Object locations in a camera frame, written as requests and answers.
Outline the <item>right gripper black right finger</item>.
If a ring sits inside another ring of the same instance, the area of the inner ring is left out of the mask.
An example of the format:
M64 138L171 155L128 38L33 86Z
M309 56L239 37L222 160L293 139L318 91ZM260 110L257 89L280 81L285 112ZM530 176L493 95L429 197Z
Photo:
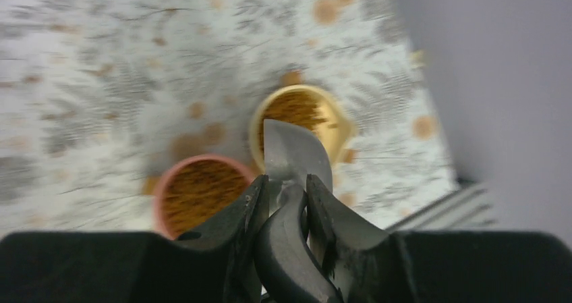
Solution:
M312 251L345 302L570 302L571 251L532 231L392 231L306 180Z

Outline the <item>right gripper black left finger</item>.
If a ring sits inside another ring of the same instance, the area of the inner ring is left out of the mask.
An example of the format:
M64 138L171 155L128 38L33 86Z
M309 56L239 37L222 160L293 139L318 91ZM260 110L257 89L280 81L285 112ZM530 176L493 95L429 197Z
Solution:
M253 244L268 177L175 240L147 231L11 233L1 241L2 302L259 302Z

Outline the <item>grey plastic scoop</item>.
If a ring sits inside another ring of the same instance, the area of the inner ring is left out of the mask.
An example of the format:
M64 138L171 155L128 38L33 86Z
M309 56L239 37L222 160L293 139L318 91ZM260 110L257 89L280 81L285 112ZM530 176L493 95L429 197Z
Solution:
M331 164L321 141L311 131L275 119L265 119L264 191L270 216L254 244L254 264L267 293L275 302L340 302L334 285L311 253L304 227L308 203L306 178L322 178L333 187Z

